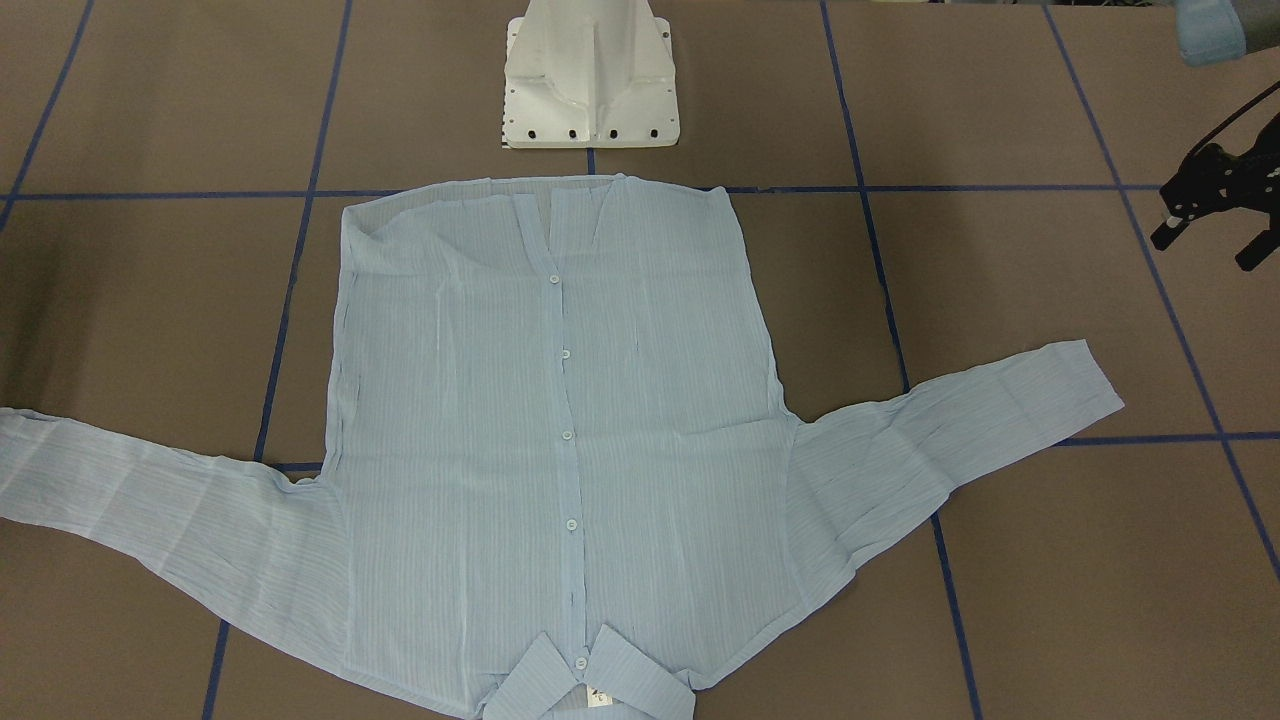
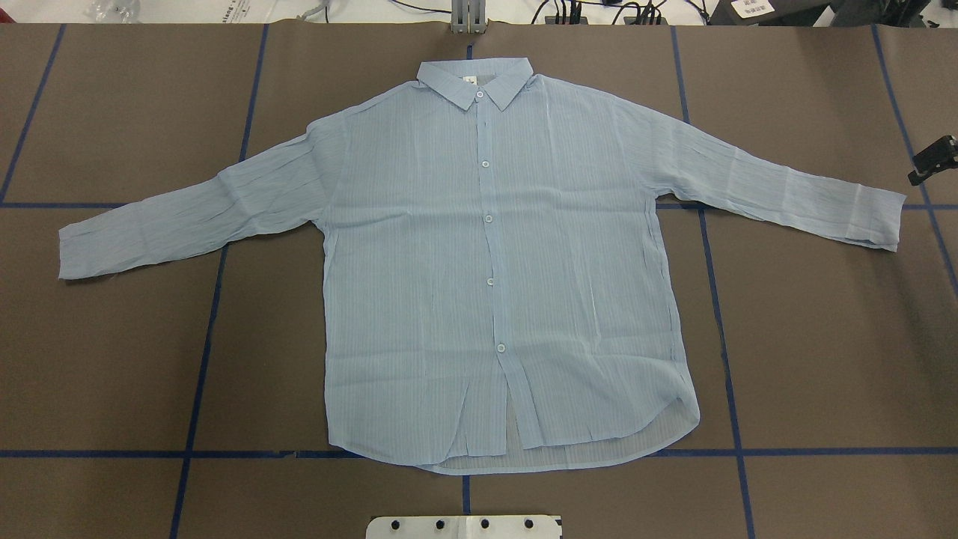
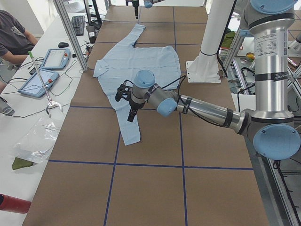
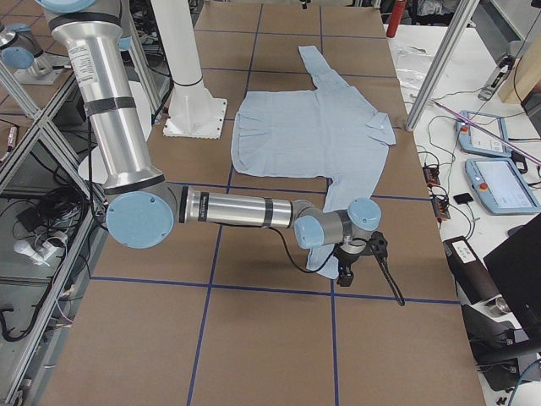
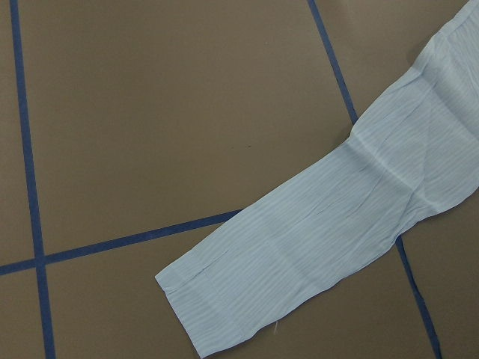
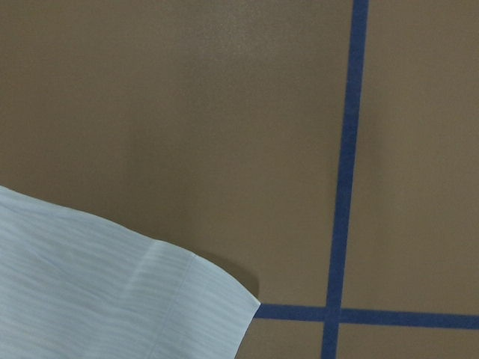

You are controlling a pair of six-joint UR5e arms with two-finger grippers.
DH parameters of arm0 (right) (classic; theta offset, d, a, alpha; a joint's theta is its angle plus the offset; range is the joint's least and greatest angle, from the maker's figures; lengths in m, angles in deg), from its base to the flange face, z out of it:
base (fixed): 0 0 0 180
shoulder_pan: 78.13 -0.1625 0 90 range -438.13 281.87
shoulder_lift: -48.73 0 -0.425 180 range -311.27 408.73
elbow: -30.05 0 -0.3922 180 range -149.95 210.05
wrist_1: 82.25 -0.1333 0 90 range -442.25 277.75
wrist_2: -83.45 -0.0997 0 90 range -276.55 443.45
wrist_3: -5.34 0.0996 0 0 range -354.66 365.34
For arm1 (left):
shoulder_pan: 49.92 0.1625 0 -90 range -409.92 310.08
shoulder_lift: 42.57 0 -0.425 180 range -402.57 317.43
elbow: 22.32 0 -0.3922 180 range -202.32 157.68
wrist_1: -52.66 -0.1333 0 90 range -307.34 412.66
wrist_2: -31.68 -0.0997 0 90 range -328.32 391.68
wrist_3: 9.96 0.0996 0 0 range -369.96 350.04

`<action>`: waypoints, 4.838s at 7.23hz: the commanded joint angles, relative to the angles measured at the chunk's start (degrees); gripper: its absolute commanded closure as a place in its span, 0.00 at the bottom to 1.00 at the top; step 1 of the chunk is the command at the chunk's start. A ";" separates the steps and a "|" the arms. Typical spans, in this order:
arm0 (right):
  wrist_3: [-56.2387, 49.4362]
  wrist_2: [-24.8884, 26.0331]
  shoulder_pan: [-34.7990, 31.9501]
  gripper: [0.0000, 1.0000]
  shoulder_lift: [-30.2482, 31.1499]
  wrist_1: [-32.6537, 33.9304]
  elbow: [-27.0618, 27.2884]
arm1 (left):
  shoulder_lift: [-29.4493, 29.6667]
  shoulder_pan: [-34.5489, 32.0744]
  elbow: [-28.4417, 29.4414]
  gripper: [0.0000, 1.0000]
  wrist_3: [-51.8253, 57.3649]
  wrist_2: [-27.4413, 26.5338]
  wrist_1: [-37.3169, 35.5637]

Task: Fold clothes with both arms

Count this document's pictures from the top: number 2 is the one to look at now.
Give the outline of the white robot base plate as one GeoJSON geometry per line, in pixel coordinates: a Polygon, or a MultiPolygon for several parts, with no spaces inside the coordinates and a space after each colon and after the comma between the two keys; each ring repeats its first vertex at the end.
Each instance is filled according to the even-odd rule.
{"type": "Polygon", "coordinates": [[[560,516],[394,516],[369,522],[366,538],[562,538],[560,516]]]}

